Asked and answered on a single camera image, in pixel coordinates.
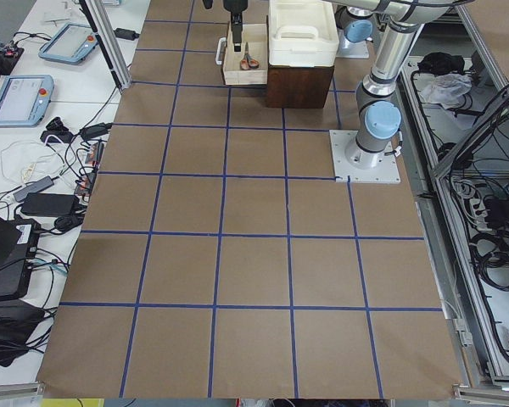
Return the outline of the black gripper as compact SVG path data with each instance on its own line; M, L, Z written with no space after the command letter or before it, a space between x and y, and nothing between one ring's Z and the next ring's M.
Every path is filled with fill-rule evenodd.
M203 0L205 9L211 9L213 7L213 0ZM231 33L232 33L232 44L235 52L242 50L242 33L243 33L243 11L249 6L248 0L223 0L224 9L230 13L231 22Z

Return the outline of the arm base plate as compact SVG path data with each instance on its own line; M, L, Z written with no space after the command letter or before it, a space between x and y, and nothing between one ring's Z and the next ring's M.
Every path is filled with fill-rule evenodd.
M342 59L368 59L369 51L366 40L350 42L346 37L342 37L339 40L336 57Z
M330 130L334 180L342 183L400 184L392 142L379 153L367 153L356 143L357 131Z

